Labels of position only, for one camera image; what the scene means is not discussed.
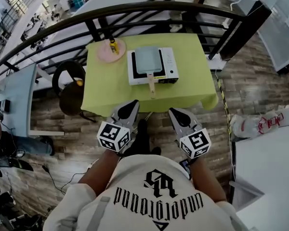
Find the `table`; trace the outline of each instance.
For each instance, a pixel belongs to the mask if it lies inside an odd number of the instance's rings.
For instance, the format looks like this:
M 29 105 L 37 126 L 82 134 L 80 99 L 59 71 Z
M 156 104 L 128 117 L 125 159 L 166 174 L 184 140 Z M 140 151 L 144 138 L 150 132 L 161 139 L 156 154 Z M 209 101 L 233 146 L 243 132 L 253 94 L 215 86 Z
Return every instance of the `table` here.
M 32 64 L 0 81 L 0 86 L 5 86 L 3 91 L 0 90 L 0 101 L 5 99 L 11 101 L 10 112 L 4 113 L 2 123 L 9 129 L 14 128 L 12 133 L 15 136 L 64 135 L 64 132 L 58 131 L 30 130 L 32 94 L 37 73 L 49 81 L 52 79 L 36 64 Z M 3 131 L 10 133 L 5 126 L 1 127 Z
M 87 46 L 82 110 L 109 116 L 116 105 L 134 99 L 140 101 L 140 112 L 187 108 L 199 101 L 209 110 L 217 104 L 212 75 L 196 34 L 147 34 L 120 39 L 126 43 L 127 51 L 142 46 L 172 47 L 179 80 L 175 84 L 155 84 L 156 99 L 151 99 L 148 85 L 129 85 L 126 53 L 114 63 L 102 63 L 96 56 L 102 42 L 94 42 Z

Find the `floor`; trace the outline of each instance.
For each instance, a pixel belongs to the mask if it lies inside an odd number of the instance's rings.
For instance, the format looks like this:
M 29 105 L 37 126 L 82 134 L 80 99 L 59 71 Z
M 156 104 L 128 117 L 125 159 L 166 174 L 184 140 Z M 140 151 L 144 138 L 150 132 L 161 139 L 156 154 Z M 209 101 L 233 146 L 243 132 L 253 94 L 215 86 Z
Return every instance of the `floor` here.
M 275 109 L 278 105 L 289 104 L 289 74 L 279 76 L 273 69 L 270 57 L 260 38 L 254 35 L 248 43 L 217 73 L 221 80 L 229 111 L 233 114 L 253 115 Z M 203 127 L 207 128 L 212 141 L 206 161 L 210 169 L 229 194 L 228 181 L 231 178 L 231 156 L 223 102 L 212 74 L 220 101 L 210 111 L 197 104 L 190 108 L 197 115 Z M 56 183 L 61 188 L 69 182 L 74 173 L 83 173 L 87 166 L 104 151 L 98 145 L 96 132 L 103 117 L 96 117 L 97 124 L 80 117 L 65 116 L 59 108 L 58 99 L 52 92 L 46 97 L 35 98 L 32 103 L 31 129 L 53 129 L 66 132 L 65 136 L 54 137 L 56 154 L 50 156 L 26 155 L 30 163 L 46 164 Z M 152 114 L 148 120 L 152 146 L 160 146 L 162 155 L 176 162 L 184 154 L 174 143 L 175 134 L 166 113 Z M 54 188 L 50 176 L 39 165 L 32 165 L 34 172 L 16 168 L 3 169 L 8 173 L 0 178 L 2 191 L 9 190 L 19 208 L 28 214 L 45 215 L 47 209 L 56 206 L 63 195 Z M 76 175 L 72 183 L 81 175 Z

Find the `sneaker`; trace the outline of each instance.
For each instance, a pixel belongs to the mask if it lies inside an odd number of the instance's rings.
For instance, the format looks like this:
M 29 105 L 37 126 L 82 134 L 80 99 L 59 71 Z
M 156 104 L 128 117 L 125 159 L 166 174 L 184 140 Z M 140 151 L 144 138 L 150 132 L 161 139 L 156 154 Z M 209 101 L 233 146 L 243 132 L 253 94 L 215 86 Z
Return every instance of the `sneaker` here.
M 155 147 L 153 148 L 153 150 L 151 151 L 151 155 L 161 155 L 162 153 L 162 149 L 160 147 Z
M 137 126 L 138 133 L 147 134 L 147 129 L 148 129 L 148 126 L 147 126 L 146 120 L 141 119 L 138 122 L 138 126 Z
M 42 139 L 40 140 L 42 143 L 45 143 L 45 144 L 49 144 L 50 147 L 52 148 L 52 151 L 51 153 L 49 154 L 50 156 L 53 156 L 54 155 L 54 146 L 53 146 L 53 140 L 48 137 L 48 136 L 42 136 Z
M 179 30 L 181 30 L 183 28 L 182 25 L 175 25 L 170 29 L 171 33 L 177 33 Z

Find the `black chair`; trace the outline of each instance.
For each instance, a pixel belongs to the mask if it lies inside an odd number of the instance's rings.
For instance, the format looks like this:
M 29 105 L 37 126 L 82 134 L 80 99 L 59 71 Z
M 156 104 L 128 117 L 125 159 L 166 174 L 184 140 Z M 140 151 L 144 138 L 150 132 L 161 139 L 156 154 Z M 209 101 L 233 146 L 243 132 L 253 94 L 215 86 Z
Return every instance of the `black chair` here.
M 67 71 L 73 81 L 65 86 L 63 90 L 59 88 L 59 77 L 63 71 Z M 62 112 L 68 116 L 80 115 L 82 118 L 96 122 L 85 117 L 81 109 L 86 72 L 83 67 L 72 60 L 61 63 L 53 75 L 53 90 L 59 97 L 59 105 Z

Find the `metal railing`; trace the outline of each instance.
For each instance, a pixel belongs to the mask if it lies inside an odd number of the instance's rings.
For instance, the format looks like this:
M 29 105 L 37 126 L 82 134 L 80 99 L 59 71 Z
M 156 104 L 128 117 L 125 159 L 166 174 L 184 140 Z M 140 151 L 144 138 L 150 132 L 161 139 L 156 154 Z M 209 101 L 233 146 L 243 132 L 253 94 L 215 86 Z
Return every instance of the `metal railing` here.
M 222 35 L 214 35 L 214 34 L 201 34 L 203 37 L 207 38 L 216 38 L 219 39 L 216 44 L 208 44 L 208 43 L 203 43 L 202 46 L 207 46 L 210 48 L 209 52 L 206 52 L 209 54 L 209 59 L 212 59 L 212 57 L 221 49 L 221 47 L 225 44 L 227 40 L 228 42 L 231 41 L 232 45 L 229 45 L 229 43 L 226 43 L 223 49 L 226 47 L 226 51 L 223 53 L 226 55 L 234 55 L 246 42 L 249 38 L 247 38 L 245 35 L 250 35 L 251 33 L 255 33 L 257 29 L 260 27 L 261 23 L 259 21 L 262 21 L 262 23 L 266 20 L 266 18 L 269 16 L 271 11 L 267 9 L 260 1 L 256 2 L 254 7 L 253 13 L 250 13 L 250 15 L 243 16 L 243 15 L 238 15 L 230 11 L 222 10 L 216 7 L 208 6 L 208 5 L 202 5 L 202 4 L 194 4 L 194 3 L 186 3 L 186 2 L 173 2 L 173 1 L 146 1 L 146 2 L 138 2 L 138 3 L 128 3 L 128 4 L 121 4 L 121 5 L 115 5 L 115 6 L 110 6 L 110 7 L 105 7 L 101 9 L 97 9 L 94 11 L 82 13 L 76 16 L 73 16 L 71 18 L 65 19 L 41 32 L 38 34 L 30 37 L 20 45 L 18 45 L 15 49 L 10 51 L 7 55 L 5 55 L 2 59 L 0 59 L 0 66 L 3 64 L 6 65 L 8 68 L 4 69 L 1 73 L 4 74 L 7 70 L 13 69 L 14 71 L 17 71 L 18 69 L 16 68 L 17 64 L 21 63 L 28 57 L 31 57 L 37 53 L 40 53 L 46 49 L 52 48 L 54 46 L 58 46 L 60 44 L 64 44 L 66 42 L 69 42 L 74 39 L 78 39 L 84 36 L 91 35 L 92 36 L 92 41 L 101 41 L 103 38 L 108 38 L 110 34 L 113 34 L 115 37 L 118 37 L 118 34 L 115 34 L 117 29 L 122 29 L 122 28 L 133 28 L 136 26 L 147 26 L 147 25 L 164 25 L 164 26 L 169 26 L 169 24 L 182 24 L 184 26 L 209 26 L 209 27 L 216 27 L 216 28 L 222 28 L 224 29 L 224 33 Z M 191 13 L 191 14 L 198 14 L 198 13 L 208 13 L 208 14 L 213 14 L 217 16 L 222 16 L 226 18 L 232 19 L 230 25 L 228 28 L 224 28 L 223 25 L 221 24 L 216 24 L 216 23 L 209 23 L 209 22 L 199 22 L 199 21 L 186 21 L 186 20 L 177 20 L 177 21 L 172 21 L 172 20 L 155 20 L 155 21 L 146 21 L 145 19 L 141 19 L 136 22 L 130 22 L 130 21 L 125 21 L 121 24 L 107 24 L 107 18 L 109 16 L 113 15 L 118 15 L 118 14 L 124 14 L 124 13 L 134 13 L 134 12 L 139 12 L 139 13 L 157 13 L 161 11 L 171 11 L 171 10 L 176 10 L 176 11 L 182 11 L 186 13 Z M 100 21 L 101 28 L 97 29 L 95 27 L 95 24 L 93 22 L 93 19 L 98 19 Z M 241 22 L 240 26 L 238 27 L 238 30 L 241 27 L 244 27 L 245 29 L 245 35 L 241 35 L 241 37 L 238 37 L 236 35 L 235 40 L 231 40 L 229 36 L 232 34 L 234 31 L 235 27 L 238 25 L 238 23 Z M 52 43 L 38 51 L 35 51 L 34 53 L 27 55 L 17 61 L 15 64 L 10 64 L 8 63 L 8 60 L 11 59 L 13 56 L 18 54 L 21 50 L 25 49 L 26 47 L 30 46 L 31 44 L 53 34 L 58 31 L 61 31 L 65 28 L 78 25 L 81 23 L 85 23 L 85 25 L 88 28 L 88 31 L 78 33 L 75 31 L 75 34 L 72 36 L 69 36 L 67 38 L 64 38 L 60 41 L 57 41 L 55 43 Z M 35 61 L 36 64 L 44 62 L 46 60 L 50 60 L 52 58 L 55 58 L 60 55 L 64 55 L 69 52 L 74 52 L 74 51 L 79 51 L 85 49 L 87 44 L 84 45 L 79 45 L 67 50 L 63 50 L 61 52 L 57 52 L 55 54 L 49 55 L 43 59 L 40 59 L 38 61 Z M 87 55 L 74 55 L 70 59 L 72 60 L 82 60 L 86 59 Z M 55 62 L 51 63 L 42 69 L 49 69 L 51 67 L 57 67 L 61 62 Z
M 24 15 L 28 9 L 28 6 L 35 0 L 12 0 L 10 1 L 11 8 L 2 17 L 0 22 L 0 56 L 4 49 L 4 46 L 11 36 L 11 33 L 17 23 L 17 21 Z

